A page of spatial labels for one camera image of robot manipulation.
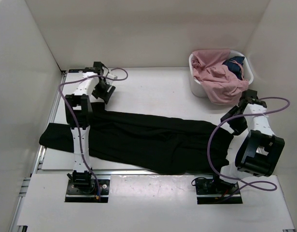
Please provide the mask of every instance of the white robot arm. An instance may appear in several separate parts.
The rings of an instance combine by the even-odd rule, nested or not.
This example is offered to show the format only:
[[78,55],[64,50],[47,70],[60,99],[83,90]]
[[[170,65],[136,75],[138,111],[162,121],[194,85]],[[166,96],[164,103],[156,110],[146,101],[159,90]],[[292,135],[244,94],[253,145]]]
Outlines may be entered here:
[[[237,181],[249,176],[272,175],[284,147],[284,140],[277,137],[271,130],[266,103],[259,100],[257,92],[247,90],[243,92],[240,102],[234,106],[221,122],[245,114],[263,114],[262,116],[237,117],[227,121],[232,128],[233,135],[240,135],[246,129],[248,135],[239,148],[235,161],[221,168],[220,176],[214,174],[212,179],[197,178],[195,186],[198,195],[218,195],[224,192],[235,192]],[[210,203],[218,203],[214,198]]]
[[77,89],[71,95],[65,96],[76,115],[82,138],[80,143],[78,128],[73,116],[66,107],[66,119],[71,127],[74,144],[74,167],[72,175],[69,174],[68,177],[72,181],[73,186],[79,189],[91,189],[93,187],[91,173],[87,169],[87,167],[91,169],[88,153],[88,135],[92,108],[89,98],[93,95],[96,99],[102,98],[105,103],[108,103],[110,96],[115,90],[115,87],[111,85],[112,82],[102,78],[102,76],[109,77],[113,80],[117,79],[117,76],[111,74],[101,62],[94,62],[93,67],[86,68],[83,71],[84,80],[78,85]]

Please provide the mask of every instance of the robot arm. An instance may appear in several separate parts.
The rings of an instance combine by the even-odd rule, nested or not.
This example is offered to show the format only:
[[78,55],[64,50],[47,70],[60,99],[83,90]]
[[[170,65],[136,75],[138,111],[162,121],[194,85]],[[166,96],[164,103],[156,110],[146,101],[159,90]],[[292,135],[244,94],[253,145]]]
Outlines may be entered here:
[[[257,97],[257,92],[243,92],[238,106],[233,107],[221,121],[238,114],[263,114],[228,121],[234,135],[241,134],[245,129],[248,135],[237,152],[235,162],[221,169],[221,173],[243,179],[247,176],[272,175],[281,152],[284,140],[277,137],[269,126],[268,116],[264,115],[267,105]],[[224,181],[235,181],[222,178]]]
[[[111,79],[117,79],[117,76],[111,74],[109,70],[101,63],[94,62],[94,66],[91,68],[85,68],[83,71],[83,79],[93,76],[108,76]],[[96,99],[102,98],[107,104],[109,98],[114,92],[115,87],[111,83],[102,77],[89,78],[82,81],[77,89],[71,94],[66,95],[68,104],[72,107],[73,112],[80,126],[81,138],[82,138],[82,150],[86,164],[91,168],[89,159],[89,146],[88,135],[90,129],[90,119],[93,116],[91,103],[89,97],[93,95]],[[91,179],[91,173],[87,170],[87,166],[82,159],[82,153],[80,149],[79,132],[76,123],[72,117],[72,114],[66,108],[67,123],[71,127],[74,144],[74,167],[72,175],[68,175],[73,185],[79,189],[90,189],[93,187]]]

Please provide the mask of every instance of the clothing pile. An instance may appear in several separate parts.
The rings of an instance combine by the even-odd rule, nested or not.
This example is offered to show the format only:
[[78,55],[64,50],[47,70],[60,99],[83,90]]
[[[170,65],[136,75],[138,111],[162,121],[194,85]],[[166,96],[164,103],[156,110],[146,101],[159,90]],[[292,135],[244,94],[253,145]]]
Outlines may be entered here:
[[[110,112],[92,103],[89,155],[102,160],[141,166],[162,174],[212,173],[207,144],[216,126],[206,121]],[[229,164],[227,150],[233,135],[220,128],[211,144],[218,170]],[[40,138],[45,147],[73,152],[69,125],[50,123]]]
[[229,49],[198,50],[192,54],[193,76],[201,82],[211,102],[237,104],[249,85],[243,74],[245,57],[228,59]]

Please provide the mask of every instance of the white wall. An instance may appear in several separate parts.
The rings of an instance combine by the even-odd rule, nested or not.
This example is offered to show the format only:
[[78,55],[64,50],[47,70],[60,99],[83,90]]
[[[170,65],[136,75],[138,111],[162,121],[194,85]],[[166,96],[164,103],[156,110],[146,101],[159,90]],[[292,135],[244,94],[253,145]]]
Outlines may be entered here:
[[26,0],[62,70],[187,66],[203,48],[242,50],[269,0]]
[[0,1],[0,232],[8,230],[61,80],[24,0]]
[[[255,75],[253,88],[260,96],[282,96],[291,108],[270,116],[285,148],[276,169],[297,228],[297,0],[272,0],[245,54]],[[272,109],[283,102],[269,101]]]

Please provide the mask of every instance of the white table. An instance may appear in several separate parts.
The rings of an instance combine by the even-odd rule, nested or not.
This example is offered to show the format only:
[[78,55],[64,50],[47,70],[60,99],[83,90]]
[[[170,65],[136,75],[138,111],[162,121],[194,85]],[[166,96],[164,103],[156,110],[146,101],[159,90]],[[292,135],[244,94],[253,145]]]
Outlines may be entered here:
[[[229,110],[191,93],[188,68],[127,70],[129,79],[114,84],[117,89],[106,106],[109,111],[218,124]],[[80,77],[81,73],[69,73],[66,81]],[[75,88],[76,85],[65,86],[63,92],[72,93]],[[62,101],[55,122],[66,123]],[[234,159],[245,136],[246,133],[233,139],[229,160]],[[264,192],[247,187],[241,191],[243,204],[197,205],[192,175],[135,175],[149,172],[132,165],[91,160],[93,169],[100,173],[125,170],[125,174],[133,175],[111,175],[108,203],[65,203],[66,173],[73,168],[73,155],[47,149],[42,171],[32,175],[17,224],[28,226],[27,232],[282,232],[294,228],[276,176],[247,178],[246,181],[269,180],[278,189]]]

